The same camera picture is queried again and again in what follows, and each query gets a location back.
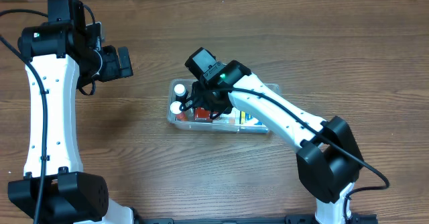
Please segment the red medicine box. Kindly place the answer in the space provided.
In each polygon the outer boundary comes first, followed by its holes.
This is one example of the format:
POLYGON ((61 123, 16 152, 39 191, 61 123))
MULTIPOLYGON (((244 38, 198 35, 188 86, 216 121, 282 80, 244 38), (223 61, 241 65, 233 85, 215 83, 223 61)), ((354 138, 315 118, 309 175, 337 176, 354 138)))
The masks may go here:
POLYGON ((194 120, 196 122, 206 122, 212 123, 210 118, 210 111, 203 109, 202 107, 197 107, 194 109, 194 120))

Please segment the white Hansaplast plaster box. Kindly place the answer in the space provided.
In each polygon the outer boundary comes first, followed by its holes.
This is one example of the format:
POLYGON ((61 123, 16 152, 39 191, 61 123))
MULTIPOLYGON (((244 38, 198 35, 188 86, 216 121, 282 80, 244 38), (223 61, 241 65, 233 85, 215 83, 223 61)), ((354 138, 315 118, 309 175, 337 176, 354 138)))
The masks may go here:
POLYGON ((239 125, 241 118, 241 111, 233 108, 229 114, 223 113, 218 118, 217 121, 222 124, 227 125, 239 125))

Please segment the blue VapoDrops lozenge box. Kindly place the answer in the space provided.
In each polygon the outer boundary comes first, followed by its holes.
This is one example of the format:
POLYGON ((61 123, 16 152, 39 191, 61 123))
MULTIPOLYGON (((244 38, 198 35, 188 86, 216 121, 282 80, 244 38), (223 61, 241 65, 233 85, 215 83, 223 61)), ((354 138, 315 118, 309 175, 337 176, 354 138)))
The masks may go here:
POLYGON ((240 131, 246 133, 268 133, 269 129, 254 116, 241 111, 239 119, 240 131))

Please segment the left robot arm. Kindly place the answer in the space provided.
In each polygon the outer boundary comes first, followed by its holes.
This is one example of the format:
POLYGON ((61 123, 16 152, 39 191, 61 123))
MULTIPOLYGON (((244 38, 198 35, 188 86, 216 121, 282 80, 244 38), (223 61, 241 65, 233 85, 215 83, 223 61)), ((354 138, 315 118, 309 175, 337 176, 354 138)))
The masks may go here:
POLYGON ((140 222, 80 158, 76 94, 133 75, 128 49, 104 46, 102 25, 87 23, 89 13, 79 0, 48 0, 46 22, 25 28, 13 49, 25 64, 31 117, 23 178, 8 184, 8 197, 35 223, 140 222))

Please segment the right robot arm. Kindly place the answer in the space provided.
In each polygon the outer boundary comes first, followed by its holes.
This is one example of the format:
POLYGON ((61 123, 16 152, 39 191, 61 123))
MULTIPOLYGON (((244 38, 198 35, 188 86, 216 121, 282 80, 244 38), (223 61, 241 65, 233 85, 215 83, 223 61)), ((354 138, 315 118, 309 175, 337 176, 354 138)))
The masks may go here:
POLYGON ((256 74, 236 60, 219 62, 199 48, 185 62, 196 77, 194 107, 212 117, 232 109, 244 111, 279 135, 296 154, 302 185, 316 198, 315 223, 351 223, 346 197, 359 177, 363 159, 348 123, 307 113, 274 93, 256 74))

